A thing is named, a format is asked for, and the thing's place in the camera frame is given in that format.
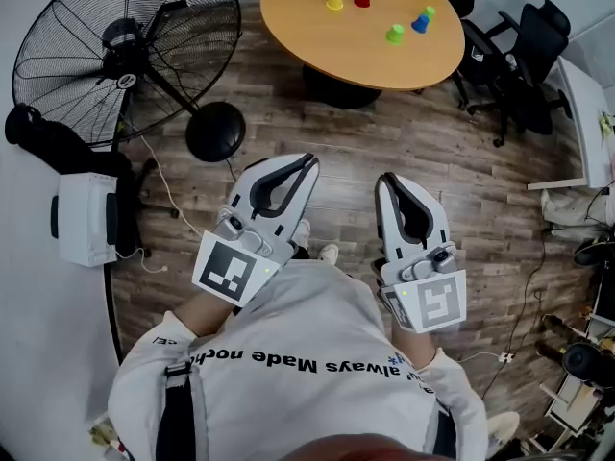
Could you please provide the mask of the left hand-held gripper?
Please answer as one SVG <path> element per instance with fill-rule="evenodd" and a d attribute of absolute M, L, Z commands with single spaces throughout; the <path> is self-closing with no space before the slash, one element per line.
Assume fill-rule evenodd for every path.
<path fill-rule="evenodd" d="M 192 283 L 235 306 L 252 300 L 293 257 L 290 239 L 320 173 L 314 154 L 266 158 L 238 178 L 203 234 Z"/>

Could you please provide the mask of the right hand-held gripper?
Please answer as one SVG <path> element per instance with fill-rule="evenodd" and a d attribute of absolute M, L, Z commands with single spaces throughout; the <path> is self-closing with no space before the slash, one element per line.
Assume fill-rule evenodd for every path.
<path fill-rule="evenodd" d="M 413 333 L 463 322 L 466 272 L 456 267 L 443 206 L 417 182 L 392 172 L 378 178 L 375 198 L 383 259 L 374 270 L 384 307 Z"/>

